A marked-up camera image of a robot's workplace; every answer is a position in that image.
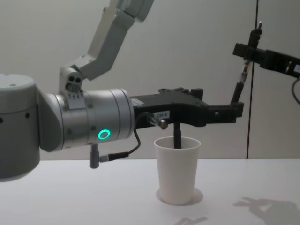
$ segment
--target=gray wall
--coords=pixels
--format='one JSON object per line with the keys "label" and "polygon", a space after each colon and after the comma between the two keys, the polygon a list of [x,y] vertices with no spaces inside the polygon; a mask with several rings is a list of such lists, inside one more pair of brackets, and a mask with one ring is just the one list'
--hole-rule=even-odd
{"label": "gray wall", "polygon": [[[300,58],[300,1],[259,0],[259,47]],[[300,106],[291,94],[295,78],[255,67],[250,158],[300,158]],[[300,98],[300,84],[296,94]]]}
{"label": "gray wall", "polygon": [[[61,65],[84,54],[108,0],[10,0],[0,4],[0,70],[31,76],[44,92],[57,92]],[[204,101],[230,102],[243,60],[232,56],[248,41],[255,0],[156,0],[145,22],[130,29],[111,71],[85,90],[124,88],[131,95],[159,88],[204,88]],[[244,115],[236,124],[182,126],[184,136],[202,142],[202,158],[245,158],[250,82],[241,97]],[[154,158],[153,141],[172,128],[139,131],[142,147],[132,158]],[[101,144],[102,152],[129,150],[135,139]],[[85,159],[89,148],[42,159]]]}

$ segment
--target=black cable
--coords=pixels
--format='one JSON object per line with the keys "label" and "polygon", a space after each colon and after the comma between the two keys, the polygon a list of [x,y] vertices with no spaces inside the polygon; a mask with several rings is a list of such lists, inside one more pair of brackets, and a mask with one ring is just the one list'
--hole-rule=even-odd
{"label": "black cable", "polygon": [[137,116],[137,118],[135,119],[135,129],[133,130],[134,134],[135,134],[135,138],[137,140],[137,146],[135,146],[131,151],[129,151],[129,154],[133,153],[134,151],[136,151],[140,146],[141,146],[141,140],[140,140],[140,137],[139,135],[137,134],[137,131],[136,131],[136,125],[138,123],[138,121],[143,118],[143,117],[152,117],[153,114],[150,113],[150,112],[142,112],[141,114],[139,114]]}
{"label": "black cable", "polygon": [[294,97],[295,101],[300,105],[300,100],[297,98],[295,94],[295,86],[300,81],[300,77],[292,83],[292,96]]}
{"label": "black cable", "polygon": [[134,127],[133,132],[134,132],[135,138],[137,140],[137,145],[130,151],[112,153],[112,154],[108,154],[108,155],[105,155],[105,156],[100,156],[100,158],[99,158],[100,162],[113,161],[113,160],[116,160],[116,159],[121,159],[121,158],[128,157],[131,153],[135,152],[141,146],[141,140],[140,140],[139,135],[137,134],[136,126],[137,126],[137,123],[139,122],[139,120],[143,117],[153,117],[153,114],[150,113],[150,112],[142,112],[141,114],[139,114],[136,117],[135,127]]}
{"label": "black cable", "polygon": [[[258,8],[259,0],[256,0],[256,11],[255,11],[255,28],[258,24]],[[250,86],[250,105],[249,105],[249,118],[248,118],[248,133],[247,133],[247,151],[246,158],[249,158],[249,146],[250,146],[250,129],[251,129],[251,113],[252,113],[252,99],[253,99],[253,84],[254,84],[254,68],[255,64],[252,64],[252,74],[251,74],[251,86]]]}

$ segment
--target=white table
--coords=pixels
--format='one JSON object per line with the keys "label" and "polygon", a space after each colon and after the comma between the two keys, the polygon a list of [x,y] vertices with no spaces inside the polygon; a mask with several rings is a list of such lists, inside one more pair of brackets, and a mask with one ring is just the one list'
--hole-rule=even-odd
{"label": "white table", "polygon": [[[0,225],[300,225],[299,173],[300,160],[199,160],[203,200],[171,206],[156,198],[156,160],[95,170],[88,161],[41,161],[0,183]],[[234,205],[243,197],[260,200]]]}

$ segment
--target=wire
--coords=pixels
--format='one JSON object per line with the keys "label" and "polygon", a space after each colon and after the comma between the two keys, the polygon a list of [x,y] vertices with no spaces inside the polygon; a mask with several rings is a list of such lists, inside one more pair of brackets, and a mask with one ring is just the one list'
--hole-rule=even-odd
{"label": "wire", "polygon": [[292,96],[294,97],[295,101],[300,105],[300,100],[297,98],[295,94],[295,86],[300,81],[300,77],[292,83]]}
{"label": "wire", "polygon": [[141,114],[139,114],[136,117],[135,127],[134,127],[134,134],[135,134],[135,137],[136,137],[136,140],[137,140],[137,145],[131,151],[124,151],[124,152],[112,153],[112,154],[107,154],[107,155],[104,155],[104,156],[100,156],[99,157],[99,162],[103,163],[103,162],[108,162],[108,161],[113,161],[113,160],[116,160],[116,159],[121,159],[121,158],[128,157],[131,153],[135,152],[141,146],[141,140],[139,138],[139,135],[137,134],[136,125],[137,125],[138,121],[143,117],[153,117],[153,114],[150,113],[150,112],[142,112]]}
{"label": "wire", "polygon": [[132,150],[129,151],[129,154],[135,152],[140,146],[141,146],[141,140],[140,140],[140,137],[139,135],[137,134],[137,131],[136,131],[136,125],[138,123],[138,121],[143,118],[143,117],[152,117],[153,114],[150,113],[150,112],[142,112],[141,114],[139,114],[137,116],[137,118],[135,119],[135,128],[133,130],[134,134],[135,134],[135,138],[137,140],[137,146],[135,146]]}

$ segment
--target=sticker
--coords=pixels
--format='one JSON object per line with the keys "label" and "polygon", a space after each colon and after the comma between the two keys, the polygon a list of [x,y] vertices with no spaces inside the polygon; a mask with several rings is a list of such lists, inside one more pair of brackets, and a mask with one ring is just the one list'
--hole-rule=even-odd
{"label": "sticker", "polygon": [[132,102],[133,106],[141,106],[144,104],[144,102],[142,102],[141,100],[139,100],[137,98],[132,98],[131,102]]}
{"label": "sticker", "polygon": [[154,115],[160,120],[170,118],[170,111],[155,112]]}
{"label": "sticker", "polygon": [[300,65],[296,65],[294,72],[300,73]]}

